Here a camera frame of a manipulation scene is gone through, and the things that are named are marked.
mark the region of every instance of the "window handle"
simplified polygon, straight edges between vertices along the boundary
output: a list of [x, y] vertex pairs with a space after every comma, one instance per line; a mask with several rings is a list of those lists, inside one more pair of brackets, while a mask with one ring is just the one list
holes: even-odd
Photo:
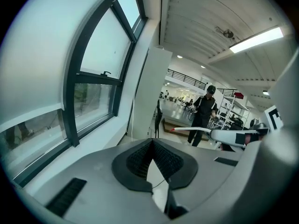
[[109, 71], [104, 71], [104, 73], [102, 73], [101, 76], [108, 76], [106, 73], [111, 74]]

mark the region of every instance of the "window frame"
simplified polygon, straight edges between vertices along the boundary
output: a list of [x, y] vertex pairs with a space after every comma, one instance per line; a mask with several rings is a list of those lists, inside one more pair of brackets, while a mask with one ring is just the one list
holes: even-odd
[[[148, 17], [146, 17], [145, 15], [143, 0], [136, 0], [136, 3], [140, 15], [132, 28], [118, 0], [100, 0], [98, 4], [91, 8], [89, 13], [86, 14], [85, 18], [77, 28], [77, 31], [73, 37], [73, 42], [70, 45], [68, 51], [63, 80], [63, 109], [61, 110], [61, 112], [66, 139], [55, 145], [44, 154], [40, 155], [37, 159], [33, 160], [26, 166], [25, 169], [23, 169], [20, 173], [13, 177], [13, 180], [21, 187], [24, 187], [62, 152], [64, 152], [71, 146], [76, 147], [77, 145], [79, 145], [79, 141], [81, 138], [85, 137], [94, 129], [104, 124], [114, 116], [118, 116], [122, 89], [130, 60], [133, 55], [136, 43], [141, 35], [146, 21], [148, 20]], [[92, 36], [96, 26], [108, 9], [112, 10], [118, 22], [126, 32], [129, 40], [131, 41], [119, 79], [108, 77], [103, 74], [98, 75], [80, 71], [83, 56], [90, 37]], [[109, 84], [116, 87], [115, 89], [112, 89], [110, 99], [112, 112], [82, 128], [81, 130], [77, 130], [75, 121], [74, 92], [76, 83]]]

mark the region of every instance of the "fluorescent light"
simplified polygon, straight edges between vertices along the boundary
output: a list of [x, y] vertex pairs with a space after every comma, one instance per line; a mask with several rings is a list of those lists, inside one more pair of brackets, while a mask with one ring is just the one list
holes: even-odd
[[262, 34], [256, 35], [252, 38], [249, 38], [243, 42], [240, 42], [239, 44], [236, 44], [232, 46], [230, 49], [232, 52], [237, 53], [239, 51], [248, 49], [250, 47], [254, 47], [256, 45], [269, 42], [278, 38], [284, 37], [284, 35], [281, 32], [280, 28], [274, 28], [270, 31], [264, 32]]

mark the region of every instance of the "black shirt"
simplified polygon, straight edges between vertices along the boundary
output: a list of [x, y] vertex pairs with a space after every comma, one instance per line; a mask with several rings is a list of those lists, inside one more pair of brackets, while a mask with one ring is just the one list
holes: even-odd
[[213, 97], [207, 99], [206, 96], [199, 97], [194, 105], [197, 107], [197, 113], [195, 114], [196, 119], [209, 119], [213, 110], [217, 109], [217, 104]]

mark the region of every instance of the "red object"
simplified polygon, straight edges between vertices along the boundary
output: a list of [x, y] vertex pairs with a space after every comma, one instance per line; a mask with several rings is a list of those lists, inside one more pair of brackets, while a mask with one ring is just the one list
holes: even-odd
[[243, 96], [242, 93], [240, 93], [240, 92], [235, 92], [234, 95], [235, 95], [235, 97], [238, 98], [238, 99], [243, 99], [243, 98], [244, 98], [244, 96]]

